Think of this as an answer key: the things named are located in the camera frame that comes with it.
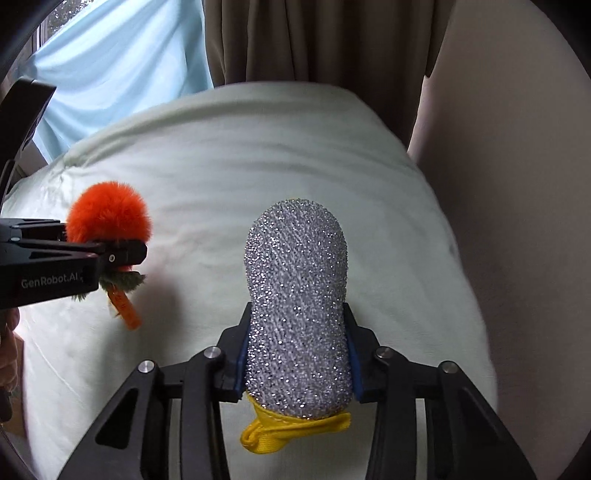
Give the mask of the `person left hand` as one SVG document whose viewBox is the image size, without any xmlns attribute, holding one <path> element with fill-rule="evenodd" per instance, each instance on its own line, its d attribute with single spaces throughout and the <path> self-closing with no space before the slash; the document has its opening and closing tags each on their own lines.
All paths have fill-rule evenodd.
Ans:
<svg viewBox="0 0 591 480">
<path fill-rule="evenodd" d="M 1 311 L 0 384 L 8 392 L 18 383 L 18 347 L 14 330 L 19 322 L 18 309 Z"/>
</svg>

